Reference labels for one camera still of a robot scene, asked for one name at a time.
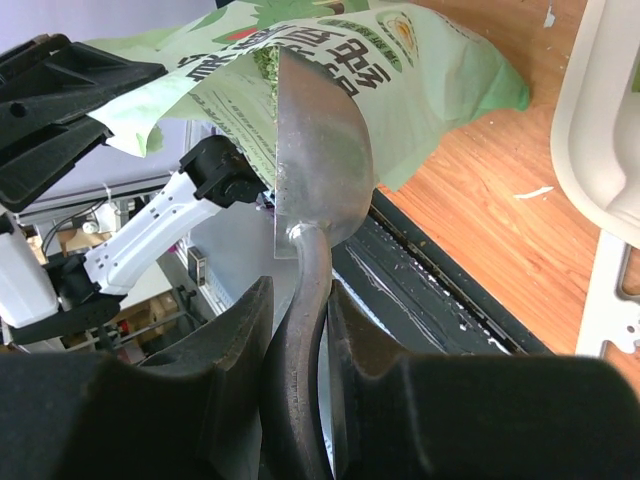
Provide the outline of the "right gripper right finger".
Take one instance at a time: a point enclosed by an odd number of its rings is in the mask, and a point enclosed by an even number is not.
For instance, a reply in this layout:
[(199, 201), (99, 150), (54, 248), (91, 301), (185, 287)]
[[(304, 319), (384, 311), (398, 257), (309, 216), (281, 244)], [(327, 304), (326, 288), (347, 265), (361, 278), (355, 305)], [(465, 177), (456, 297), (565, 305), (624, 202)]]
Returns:
[(608, 363), (415, 353), (328, 301), (340, 479), (635, 479), (639, 402)]

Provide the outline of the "metal litter scoop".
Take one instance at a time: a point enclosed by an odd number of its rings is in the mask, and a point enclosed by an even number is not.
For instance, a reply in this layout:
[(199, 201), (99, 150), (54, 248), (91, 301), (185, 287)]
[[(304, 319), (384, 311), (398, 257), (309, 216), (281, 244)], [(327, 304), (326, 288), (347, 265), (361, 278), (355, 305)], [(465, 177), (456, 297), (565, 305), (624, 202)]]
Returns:
[(331, 250), (362, 225), (374, 186), (369, 132), (355, 101), (325, 67), (281, 49), (274, 255), (296, 259), (298, 277), (260, 377), (264, 455), (276, 479), (332, 476), (318, 402)]

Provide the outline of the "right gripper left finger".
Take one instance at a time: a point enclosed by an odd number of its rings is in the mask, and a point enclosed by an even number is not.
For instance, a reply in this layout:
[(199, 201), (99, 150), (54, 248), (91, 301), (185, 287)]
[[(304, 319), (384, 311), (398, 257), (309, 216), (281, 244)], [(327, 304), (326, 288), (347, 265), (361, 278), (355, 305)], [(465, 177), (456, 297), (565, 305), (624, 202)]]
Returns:
[(100, 353), (1, 358), (5, 479), (255, 479), (271, 338), (263, 276), (222, 315), (137, 366)]

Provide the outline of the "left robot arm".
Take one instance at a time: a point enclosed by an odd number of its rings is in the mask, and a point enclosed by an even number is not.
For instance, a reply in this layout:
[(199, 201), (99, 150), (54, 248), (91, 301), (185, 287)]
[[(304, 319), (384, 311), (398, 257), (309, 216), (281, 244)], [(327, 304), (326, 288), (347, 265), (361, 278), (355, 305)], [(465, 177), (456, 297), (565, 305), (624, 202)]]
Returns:
[(165, 74), (62, 34), (1, 56), (1, 318), (4, 339), (27, 345), (104, 325), (145, 271), (189, 230), (264, 190), (226, 138), (201, 140), (160, 193), (110, 239), (40, 263), (16, 220), (109, 138), (90, 112)]

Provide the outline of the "green cat litter bag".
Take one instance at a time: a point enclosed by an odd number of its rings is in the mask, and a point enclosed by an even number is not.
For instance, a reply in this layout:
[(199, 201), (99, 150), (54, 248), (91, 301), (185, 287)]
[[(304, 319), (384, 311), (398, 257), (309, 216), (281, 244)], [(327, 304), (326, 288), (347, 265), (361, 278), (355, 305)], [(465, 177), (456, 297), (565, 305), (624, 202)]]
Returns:
[(400, 188), (449, 131), (529, 89), (496, 47), (428, 8), (401, 1), (235, 1), (178, 28), (95, 39), (94, 48), (166, 74), (92, 114), (110, 145), (143, 157), (163, 118), (215, 125), (267, 185), (276, 178), (278, 54), (324, 67), (369, 129), (377, 179)]

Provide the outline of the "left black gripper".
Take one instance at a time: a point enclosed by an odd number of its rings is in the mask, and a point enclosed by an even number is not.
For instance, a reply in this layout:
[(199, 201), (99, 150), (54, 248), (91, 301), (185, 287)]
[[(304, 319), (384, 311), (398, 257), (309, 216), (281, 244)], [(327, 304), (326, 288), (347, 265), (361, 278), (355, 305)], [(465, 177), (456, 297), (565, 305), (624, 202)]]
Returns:
[(21, 212), (111, 135), (90, 112), (166, 74), (63, 34), (1, 55), (1, 204)]

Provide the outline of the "white plastic bag clip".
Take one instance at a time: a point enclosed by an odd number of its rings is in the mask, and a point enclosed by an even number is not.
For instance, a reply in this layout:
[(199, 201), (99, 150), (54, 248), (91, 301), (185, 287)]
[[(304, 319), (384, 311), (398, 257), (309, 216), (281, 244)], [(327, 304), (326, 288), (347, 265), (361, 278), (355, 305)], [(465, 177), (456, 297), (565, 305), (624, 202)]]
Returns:
[(631, 250), (615, 235), (600, 232), (576, 355), (603, 358), (608, 344), (626, 354), (639, 347), (639, 296), (622, 288)]

